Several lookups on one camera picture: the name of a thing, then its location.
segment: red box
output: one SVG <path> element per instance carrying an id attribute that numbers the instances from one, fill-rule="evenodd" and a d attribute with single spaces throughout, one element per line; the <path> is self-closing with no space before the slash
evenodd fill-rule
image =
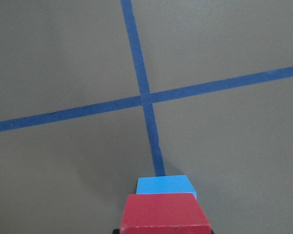
<path id="1" fill-rule="evenodd" d="M 210 223 L 193 194 L 132 194 L 120 234 L 210 234 Z"/>

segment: stacked blocks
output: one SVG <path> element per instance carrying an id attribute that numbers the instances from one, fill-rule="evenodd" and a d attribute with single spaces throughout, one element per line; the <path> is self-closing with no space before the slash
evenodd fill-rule
<path id="1" fill-rule="evenodd" d="M 140 178 L 126 201 L 120 234 L 211 234 L 185 175 Z"/>

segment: gray surface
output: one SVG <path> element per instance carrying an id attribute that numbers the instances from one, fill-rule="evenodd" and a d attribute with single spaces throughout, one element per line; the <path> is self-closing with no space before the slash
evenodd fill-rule
<path id="1" fill-rule="evenodd" d="M 0 0 L 0 120 L 138 94 L 119 1 Z"/>
<path id="2" fill-rule="evenodd" d="M 153 92 L 293 66 L 293 0 L 133 0 Z M 0 120 L 138 95 L 115 1 L 0 1 Z M 293 78 L 154 105 L 216 234 L 293 233 Z M 154 176 L 141 107 L 0 133 L 1 233 L 106 233 Z"/>
<path id="3" fill-rule="evenodd" d="M 141 107 L 2 132 L 0 234 L 112 233 L 153 174 Z"/>
<path id="4" fill-rule="evenodd" d="M 293 66 L 293 0 L 134 0 L 152 92 Z"/>
<path id="5" fill-rule="evenodd" d="M 293 78 L 154 108 L 165 162 L 215 233 L 293 233 Z"/>

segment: light blue box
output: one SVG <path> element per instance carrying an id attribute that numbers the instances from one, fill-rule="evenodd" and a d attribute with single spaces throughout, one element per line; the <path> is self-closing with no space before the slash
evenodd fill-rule
<path id="1" fill-rule="evenodd" d="M 138 179 L 137 194 L 174 194 L 196 191 L 186 175 L 142 177 Z"/>

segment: blue tape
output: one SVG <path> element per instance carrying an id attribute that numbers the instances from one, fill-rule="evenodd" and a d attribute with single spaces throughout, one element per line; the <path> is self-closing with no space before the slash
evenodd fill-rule
<path id="1" fill-rule="evenodd" d="M 140 46 L 137 26 L 133 16 L 132 5 L 130 0 L 121 0 L 129 44 L 131 48 L 133 63 L 137 75 L 137 81 L 141 94 L 141 103 L 145 114 L 146 129 L 150 143 L 153 165 L 156 176 L 165 176 L 162 152 L 158 143 L 158 132 L 155 122 L 150 88 L 147 80 L 147 73 L 143 61 L 142 50 Z"/>
<path id="2" fill-rule="evenodd" d="M 0 122 L 0 132 L 141 106 L 140 96 Z"/>
<path id="3" fill-rule="evenodd" d="M 151 94 L 153 103 L 168 101 L 178 98 L 190 97 L 193 95 L 206 94 L 225 89 L 232 89 L 246 85 L 263 83 L 277 79 L 293 77 L 293 67 L 287 67 L 272 71 L 266 71 L 241 77 L 223 79 L 204 84 L 197 84 L 188 87 L 161 91 Z"/>

